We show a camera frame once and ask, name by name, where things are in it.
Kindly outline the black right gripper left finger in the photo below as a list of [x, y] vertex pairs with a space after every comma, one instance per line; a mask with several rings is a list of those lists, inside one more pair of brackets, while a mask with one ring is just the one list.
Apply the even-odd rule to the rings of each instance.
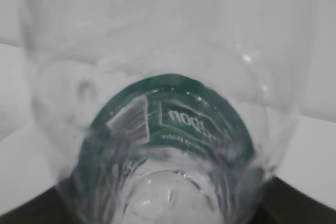
[[57, 191], [57, 184], [31, 200], [1, 214], [1, 223], [71, 223], [71, 214]]

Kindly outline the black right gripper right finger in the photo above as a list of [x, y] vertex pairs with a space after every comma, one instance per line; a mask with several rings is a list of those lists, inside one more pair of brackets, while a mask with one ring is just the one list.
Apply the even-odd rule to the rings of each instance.
[[258, 210], [259, 223], [335, 223], [335, 210], [275, 177]]

